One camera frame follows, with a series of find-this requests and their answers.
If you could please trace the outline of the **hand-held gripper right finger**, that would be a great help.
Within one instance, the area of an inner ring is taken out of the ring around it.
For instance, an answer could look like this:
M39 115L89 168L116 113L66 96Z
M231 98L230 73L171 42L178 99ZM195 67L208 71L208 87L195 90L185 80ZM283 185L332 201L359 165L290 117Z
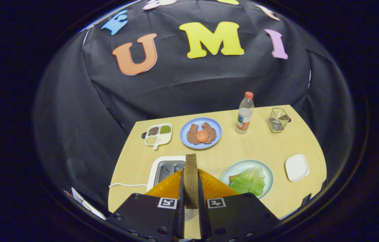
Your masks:
M206 199L198 170L198 208L202 241L269 241L278 219L252 193Z

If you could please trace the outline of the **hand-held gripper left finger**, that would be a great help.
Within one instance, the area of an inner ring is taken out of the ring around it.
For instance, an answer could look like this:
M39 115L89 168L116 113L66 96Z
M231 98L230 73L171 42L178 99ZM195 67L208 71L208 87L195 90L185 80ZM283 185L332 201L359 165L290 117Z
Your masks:
M177 171L146 194L133 193L107 222L144 241L184 238L183 171Z

